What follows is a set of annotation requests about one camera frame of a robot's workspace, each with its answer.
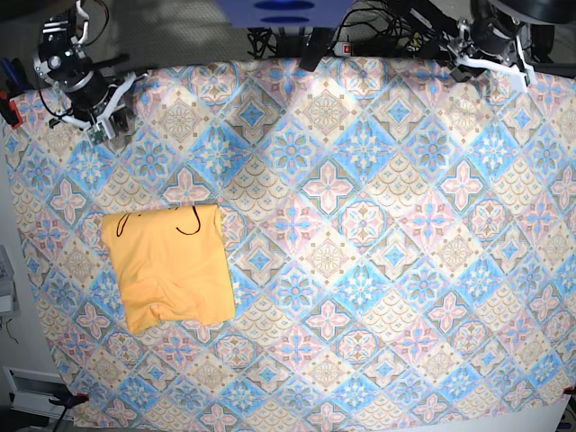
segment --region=fabric cloth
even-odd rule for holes
[[[217,205],[104,216],[102,240],[136,335],[159,320],[234,318]]]
[[[19,97],[13,206],[55,365],[90,394],[76,424],[383,430],[562,401],[575,90],[379,58],[174,67],[137,83],[133,135],[97,147]],[[102,217],[201,203],[236,317],[131,335]]]

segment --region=yellow shirt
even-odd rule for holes
[[[217,205],[107,215],[102,240],[133,335],[159,320],[234,318]]]

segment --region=patterned tablecloth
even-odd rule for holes
[[[91,147],[3,128],[31,289],[81,426],[372,430],[528,410],[576,380],[576,96],[374,58],[163,69]],[[50,104],[58,101],[47,93]],[[131,336],[103,214],[218,203],[234,320]]]

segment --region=folded yellow t-shirt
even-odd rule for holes
[[[102,240],[133,335],[159,320],[234,318],[217,205],[107,215]]]

